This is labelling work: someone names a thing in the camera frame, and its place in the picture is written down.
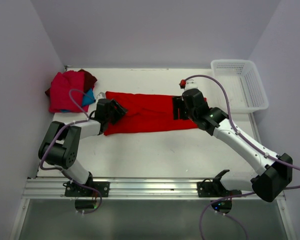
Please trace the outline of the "black left base bracket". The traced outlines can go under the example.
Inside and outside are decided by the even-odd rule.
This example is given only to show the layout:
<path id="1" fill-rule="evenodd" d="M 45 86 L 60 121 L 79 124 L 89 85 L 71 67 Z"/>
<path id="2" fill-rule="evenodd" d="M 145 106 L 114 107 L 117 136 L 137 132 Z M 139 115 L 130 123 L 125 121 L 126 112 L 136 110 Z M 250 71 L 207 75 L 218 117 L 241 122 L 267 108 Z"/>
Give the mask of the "black left base bracket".
<path id="1" fill-rule="evenodd" d="M 108 181 L 92 181 L 85 187 L 79 186 L 74 182 L 64 182 L 64 195 L 66 197 L 108 197 L 110 183 Z"/>

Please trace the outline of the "bright red t shirt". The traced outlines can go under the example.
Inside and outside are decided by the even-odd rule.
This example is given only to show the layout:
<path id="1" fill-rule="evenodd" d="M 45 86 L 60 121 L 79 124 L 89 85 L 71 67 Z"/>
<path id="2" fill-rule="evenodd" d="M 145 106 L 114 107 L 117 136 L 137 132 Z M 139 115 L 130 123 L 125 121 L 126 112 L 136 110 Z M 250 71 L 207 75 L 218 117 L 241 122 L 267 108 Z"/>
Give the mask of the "bright red t shirt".
<path id="1" fill-rule="evenodd" d="M 196 129 L 190 119 L 174 119 L 173 96 L 107 91 L 106 98 L 116 100 L 127 113 L 109 124 L 104 135 L 153 133 Z"/>

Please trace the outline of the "white plastic mesh basket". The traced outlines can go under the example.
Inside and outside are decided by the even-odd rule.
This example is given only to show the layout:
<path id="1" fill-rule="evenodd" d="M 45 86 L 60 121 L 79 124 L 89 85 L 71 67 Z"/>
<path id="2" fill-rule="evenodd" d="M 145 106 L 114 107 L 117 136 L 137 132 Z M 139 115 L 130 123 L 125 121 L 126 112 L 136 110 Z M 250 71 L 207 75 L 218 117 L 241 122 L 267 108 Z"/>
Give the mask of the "white plastic mesh basket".
<path id="1" fill-rule="evenodd" d="M 224 88 L 233 114 L 250 114 L 269 107 L 260 74 L 250 60 L 216 59 L 210 63 L 213 78 Z"/>

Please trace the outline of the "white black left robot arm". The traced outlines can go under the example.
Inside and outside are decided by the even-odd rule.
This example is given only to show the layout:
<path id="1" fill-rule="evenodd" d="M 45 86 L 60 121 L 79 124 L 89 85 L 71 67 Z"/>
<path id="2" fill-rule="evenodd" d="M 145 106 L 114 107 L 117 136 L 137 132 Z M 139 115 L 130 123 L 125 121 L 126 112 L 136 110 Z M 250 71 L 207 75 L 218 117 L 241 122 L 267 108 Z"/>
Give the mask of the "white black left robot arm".
<path id="1" fill-rule="evenodd" d="M 127 113 L 128 110 L 116 100 L 102 98 L 84 120 L 51 122 L 38 150 L 39 168 L 60 171 L 69 179 L 71 190 L 77 190 L 85 197 L 91 195 L 96 190 L 93 176 L 77 157 L 80 140 L 103 135 L 110 125 L 117 124 Z"/>

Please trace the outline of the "blue folded t shirt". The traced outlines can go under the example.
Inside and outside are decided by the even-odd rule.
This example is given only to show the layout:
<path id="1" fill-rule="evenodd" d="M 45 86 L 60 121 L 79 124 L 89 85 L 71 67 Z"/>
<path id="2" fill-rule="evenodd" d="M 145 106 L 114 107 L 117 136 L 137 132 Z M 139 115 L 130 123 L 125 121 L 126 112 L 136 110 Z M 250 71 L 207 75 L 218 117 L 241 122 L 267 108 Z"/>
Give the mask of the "blue folded t shirt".
<path id="1" fill-rule="evenodd" d="M 87 92 L 79 89 L 70 89 L 67 98 L 62 101 L 59 111 L 62 113 L 86 113 L 89 105 L 96 102 L 93 90 Z"/>

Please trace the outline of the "black base bracket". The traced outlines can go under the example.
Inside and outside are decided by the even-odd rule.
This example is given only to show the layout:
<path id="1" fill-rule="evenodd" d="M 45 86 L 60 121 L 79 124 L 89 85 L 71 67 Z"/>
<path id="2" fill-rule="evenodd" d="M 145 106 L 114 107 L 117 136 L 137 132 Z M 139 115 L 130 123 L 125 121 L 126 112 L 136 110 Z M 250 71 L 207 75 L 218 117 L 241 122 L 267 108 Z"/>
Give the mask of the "black base bracket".
<path id="1" fill-rule="evenodd" d="M 64 195 L 66 197 L 108 197 L 110 183 L 108 181 L 92 181 L 85 187 L 79 186 L 74 182 L 64 182 Z"/>
<path id="2" fill-rule="evenodd" d="M 197 195 L 199 198 L 217 198 L 240 195 L 240 190 L 227 190 L 220 180 L 204 179 L 196 184 Z"/>

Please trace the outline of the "black right base bracket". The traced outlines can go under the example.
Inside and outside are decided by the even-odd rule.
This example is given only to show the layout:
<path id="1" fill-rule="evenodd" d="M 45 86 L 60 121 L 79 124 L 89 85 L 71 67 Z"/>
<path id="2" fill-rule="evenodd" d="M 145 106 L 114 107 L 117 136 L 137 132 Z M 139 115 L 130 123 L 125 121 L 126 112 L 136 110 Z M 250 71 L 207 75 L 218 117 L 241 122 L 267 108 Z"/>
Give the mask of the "black right base bracket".
<path id="1" fill-rule="evenodd" d="M 204 179 L 196 184 L 197 195 L 199 198 L 217 198 L 240 195 L 240 190 L 227 190 L 220 180 Z"/>

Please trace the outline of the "dark maroon folded t shirt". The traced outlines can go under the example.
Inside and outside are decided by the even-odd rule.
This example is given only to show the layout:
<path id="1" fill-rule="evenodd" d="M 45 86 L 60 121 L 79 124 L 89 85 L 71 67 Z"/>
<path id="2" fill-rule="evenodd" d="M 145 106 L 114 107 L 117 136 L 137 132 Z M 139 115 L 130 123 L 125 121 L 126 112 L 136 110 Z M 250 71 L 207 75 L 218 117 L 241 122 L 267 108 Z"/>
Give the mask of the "dark maroon folded t shirt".
<path id="1" fill-rule="evenodd" d="M 89 89 L 94 88 L 96 82 L 97 78 L 84 69 L 58 72 L 50 87 L 45 91 L 45 95 L 48 97 L 55 94 L 65 95 L 71 89 L 78 89 L 86 93 Z"/>

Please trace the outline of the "crimson folded t shirt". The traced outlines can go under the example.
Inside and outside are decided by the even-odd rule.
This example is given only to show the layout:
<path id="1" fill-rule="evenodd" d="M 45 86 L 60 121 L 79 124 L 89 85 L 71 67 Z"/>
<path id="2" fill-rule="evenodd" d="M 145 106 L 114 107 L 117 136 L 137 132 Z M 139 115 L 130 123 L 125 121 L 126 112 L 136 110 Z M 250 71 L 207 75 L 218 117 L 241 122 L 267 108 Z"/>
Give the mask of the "crimson folded t shirt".
<path id="1" fill-rule="evenodd" d="M 82 110 L 72 101 L 69 92 L 72 89 L 84 92 L 85 75 L 83 72 L 58 72 L 50 85 L 50 113 L 81 113 Z"/>

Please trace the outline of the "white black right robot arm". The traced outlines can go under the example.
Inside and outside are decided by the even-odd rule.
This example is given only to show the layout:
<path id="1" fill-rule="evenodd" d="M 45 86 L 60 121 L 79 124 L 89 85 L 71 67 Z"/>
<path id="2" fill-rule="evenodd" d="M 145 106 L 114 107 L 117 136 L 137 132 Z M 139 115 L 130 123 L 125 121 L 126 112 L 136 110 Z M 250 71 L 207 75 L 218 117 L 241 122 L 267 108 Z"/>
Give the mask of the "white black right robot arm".
<path id="1" fill-rule="evenodd" d="M 200 130 L 227 144 L 254 170 L 248 173 L 225 169 L 212 179 L 198 182 L 200 197 L 227 197 L 252 191 L 270 203 L 291 183 L 291 156 L 267 149 L 237 125 L 231 124 L 229 115 L 218 107 L 209 107 L 197 88 L 172 97 L 172 107 L 175 120 L 192 120 Z"/>

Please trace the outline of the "aluminium mounting rail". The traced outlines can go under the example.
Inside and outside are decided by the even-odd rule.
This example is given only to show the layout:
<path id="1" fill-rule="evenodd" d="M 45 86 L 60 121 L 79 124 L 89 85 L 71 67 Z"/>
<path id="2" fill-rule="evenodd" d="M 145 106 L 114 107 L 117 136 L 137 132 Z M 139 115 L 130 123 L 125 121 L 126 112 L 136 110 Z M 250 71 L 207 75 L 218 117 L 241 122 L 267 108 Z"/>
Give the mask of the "aluminium mounting rail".
<path id="1" fill-rule="evenodd" d="M 199 197 L 197 183 L 213 179 L 221 171 L 228 170 L 225 179 L 242 177 L 249 184 L 256 176 L 253 168 L 244 160 L 237 163 L 137 163 L 132 160 L 104 161 L 79 159 L 80 164 L 91 172 L 95 182 L 107 182 L 101 192 L 108 200 L 194 200 Z M 22 199 L 67 199 L 67 179 L 59 170 L 44 163 L 34 178 L 27 179 Z"/>

